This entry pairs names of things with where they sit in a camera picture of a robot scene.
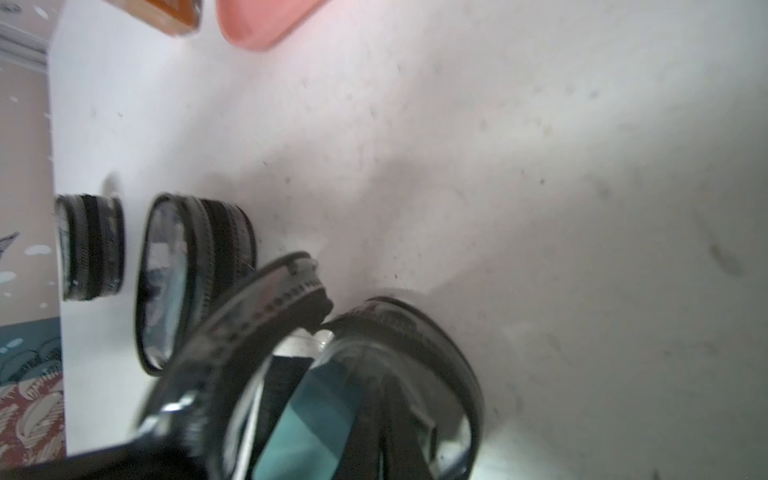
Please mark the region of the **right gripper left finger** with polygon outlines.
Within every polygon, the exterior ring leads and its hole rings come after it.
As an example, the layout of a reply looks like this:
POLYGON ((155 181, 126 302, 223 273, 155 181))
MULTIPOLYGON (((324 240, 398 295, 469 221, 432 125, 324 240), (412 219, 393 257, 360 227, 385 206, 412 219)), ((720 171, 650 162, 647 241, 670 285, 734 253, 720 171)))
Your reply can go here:
POLYGON ((354 418, 333 480, 376 480, 380 477, 382 436, 381 393, 365 392, 354 418))

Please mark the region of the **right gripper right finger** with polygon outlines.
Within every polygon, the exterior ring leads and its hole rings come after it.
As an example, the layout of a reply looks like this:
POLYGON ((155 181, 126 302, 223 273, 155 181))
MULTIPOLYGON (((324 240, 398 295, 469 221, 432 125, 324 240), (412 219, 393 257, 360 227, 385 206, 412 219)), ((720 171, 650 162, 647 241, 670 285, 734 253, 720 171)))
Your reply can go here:
POLYGON ((432 479, 399 382, 386 377, 382 387, 382 478, 432 479))

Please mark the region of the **clear pouch black zipper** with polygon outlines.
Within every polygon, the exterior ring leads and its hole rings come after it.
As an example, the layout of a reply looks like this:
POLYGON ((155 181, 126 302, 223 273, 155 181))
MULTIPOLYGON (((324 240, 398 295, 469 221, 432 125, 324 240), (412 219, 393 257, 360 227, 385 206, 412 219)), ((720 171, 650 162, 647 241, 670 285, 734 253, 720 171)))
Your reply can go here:
POLYGON ((122 203, 114 196, 59 195, 55 201, 64 301, 117 295, 125 271, 122 203))

